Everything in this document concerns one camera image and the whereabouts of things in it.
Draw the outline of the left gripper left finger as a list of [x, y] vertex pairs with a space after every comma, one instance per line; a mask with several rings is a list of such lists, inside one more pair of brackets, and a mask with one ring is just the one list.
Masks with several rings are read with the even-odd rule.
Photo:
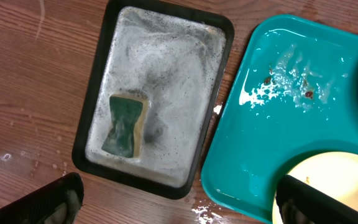
[[0, 223], [74, 223], [83, 198], [83, 181], [71, 172], [0, 208]]

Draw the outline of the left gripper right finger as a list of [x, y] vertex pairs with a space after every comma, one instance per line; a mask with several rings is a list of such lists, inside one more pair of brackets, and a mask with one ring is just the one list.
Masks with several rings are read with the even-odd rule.
[[358, 211], [290, 175], [279, 180], [275, 199], [283, 224], [358, 224]]

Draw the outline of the yellow-green plate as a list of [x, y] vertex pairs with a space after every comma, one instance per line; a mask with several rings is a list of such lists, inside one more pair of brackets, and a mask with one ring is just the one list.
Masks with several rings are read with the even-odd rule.
[[[285, 175], [290, 175], [358, 211], [357, 154], [349, 152], [317, 154], [301, 161]], [[274, 224], [283, 224], [275, 198], [273, 201], [272, 222]]]

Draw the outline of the green and yellow sponge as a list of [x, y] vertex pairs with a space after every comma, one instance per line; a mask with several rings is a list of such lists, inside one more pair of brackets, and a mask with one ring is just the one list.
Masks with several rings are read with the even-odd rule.
[[125, 158], [138, 158], [149, 102], [134, 95], [111, 95], [109, 107], [112, 127], [101, 149]]

